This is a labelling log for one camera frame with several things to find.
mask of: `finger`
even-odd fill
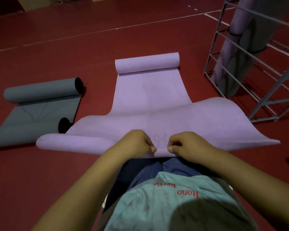
[[[146,142],[149,146],[154,147],[154,145],[153,145],[150,137],[149,137],[145,132],[144,132],[144,140],[145,140],[145,142]]]
[[[177,146],[177,145],[173,145],[173,146],[167,147],[167,150],[170,153],[173,153],[175,155],[180,155],[180,151],[182,150],[182,147],[181,146]]]
[[[156,147],[149,146],[149,154],[154,154],[157,151]]]
[[[182,133],[172,135],[169,138],[167,147],[177,145],[178,143],[181,143],[181,141],[182,141]]]

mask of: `metal rack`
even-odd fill
[[[223,8],[221,10],[221,14],[220,14],[220,17],[218,19],[218,23],[217,23],[217,27],[216,27],[216,31],[215,31],[215,35],[214,35],[214,38],[213,38],[213,42],[212,42],[212,45],[211,45],[211,49],[210,49],[210,53],[209,53],[209,56],[208,56],[208,59],[207,59],[207,63],[206,63],[206,66],[205,66],[205,69],[204,69],[204,76],[208,78],[208,80],[212,83],[212,85],[216,88],[216,90],[220,93],[220,95],[224,98],[225,95],[219,90],[219,88],[215,85],[215,83],[211,80],[210,76],[209,76],[209,73],[212,72],[213,70],[210,70],[208,71],[208,64],[209,64],[209,61],[210,59],[212,58],[217,64],[219,64],[223,70],[229,75],[231,76],[256,102],[257,102],[257,105],[256,107],[251,111],[251,113],[247,116],[248,119],[252,122],[252,123],[255,123],[255,122],[261,122],[261,121],[268,121],[268,120],[275,120],[277,121],[278,119],[280,119],[282,116],[284,116],[288,111],[289,111],[289,106],[283,111],[281,112],[280,114],[276,114],[276,112],[274,112],[270,107],[269,105],[273,105],[273,104],[278,104],[278,103],[285,103],[285,102],[289,102],[289,99],[280,99],[280,100],[275,100],[275,101],[270,101],[270,97],[274,94],[274,92],[280,87],[280,86],[283,86],[284,88],[286,88],[288,91],[289,91],[289,88],[284,85],[284,81],[286,80],[289,80],[289,67],[288,69],[285,70],[285,72],[283,74],[279,73],[278,71],[276,71],[275,69],[273,69],[271,66],[269,66],[268,64],[266,64],[265,62],[263,62],[262,60],[260,60],[259,58],[255,57],[254,55],[252,55],[251,53],[249,53],[248,51],[246,51],[245,49],[243,49],[242,47],[240,47],[237,43],[231,41],[229,38],[227,38],[225,35],[222,34],[222,32],[225,32],[227,29],[224,29],[224,30],[219,30],[219,27],[221,25],[221,23],[225,24],[224,22],[222,22],[222,18],[223,18],[223,14],[225,12],[225,8],[227,5],[230,5],[232,7],[236,7],[238,9],[241,9],[243,11],[248,11],[254,15],[258,15],[258,16],[261,16],[263,18],[266,18],[266,19],[269,19],[271,21],[274,21],[274,22],[277,22],[281,25],[284,25],[284,26],[287,26],[289,27],[289,23],[287,22],[284,22],[284,21],[281,21],[281,20],[278,20],[278,19],[275,19],[275,18],[272,18],[270,16],[267,16],[267,15],[263,15],[261,13],[258,13],[258,12],[255,12],[255,11],[252,11],[252,10],[249,10],[249,9],[245,9],[245,8],[242,8],[242,7],[239,7],[238,5],[232,3],[231,1],[228,1],[228,0],[224,0],[224,4],[223,4]],[[243,51],[245,54],[247,54],[248,56],[252,57],[255,61],[257,61],[258,63],[260,63],[262,66],[266,67],[267,69],[269,69],[271,72],[275,73],[277,76],[278,76],[278,79],[276,79],[275,77],[273,77],[272,75],[270,75],[268,72],[266,72],[265,70],[262,70],[266,75],[268,75],[269,77],[271,77],[273,80],[276,81],[275,85],[262,97],[258,97],[253,91],[251,91],[249,88],[247,88],[246,86],[244,86],[240,81],[238,81],[235,76],[233,76],[223,65],[221,65],[218,60],[213,56],[213,55],[216,55],[216,54],[219,54],[220,52],[212,52],[213,50],[213,47],[214,47],[214,44],[216,42],[216,38],[217,36],[221,36],[223,37],[225,40],[229,41],[231,44],[235,45],[239,50]],[[278,42],[275,42],[276,44],[279,44],[280,46],[284,47],[284,48],[287,48],[289,50],[289,47],[285,46],[285,45],[282,45]],[[272,45],[267,45],[267,46],[270,46],[271,48],[277,50],[276,47],[272,46]],[[259,109],[261,109],[263,106],[265,106],[267,109],[270,110],[270,112],[272,113],[272,116],[270,117],[267,117],[267,118],[260,118],[260,119],[252,119],[254,117],[254,115],[258,112]]]

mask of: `mat surface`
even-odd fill
[[[169,137],[183,131],[196,132],[227,151],[279,143],[258,132],[228,99],[192,103],[177,68],[179,61],[178,53],[116,60],[110,113],[84,117],[66,134],[44,135],[36,145],[100,155],[132,129],[150,136],[158,149],[155,157],[174,157],[167,151]]]
[[[80,78],[11,87],[4,98],[18,105],[0,127],[0,147],[34,143],[47,133],[65,133],[83,92]]]

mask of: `blue jeans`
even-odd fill
[[[200,164],[191,163],[181,157],[130,159],[120,169],[107,196],[103,212],[111,207],[125,192],[146,180],[155,178],[158,172],[161,171],[186,177],[206,175],[221,178],[220,175],[210,169]]]

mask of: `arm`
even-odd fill
[[[274,228],[289,230],[289,184],[212,146],[193,132],[171,136],[168,150],[215,171]]]
[[[141,130],[127,133],[44,214],[32,231],[91,230],[118,171],[131,158],[154,153],[156,148]]]

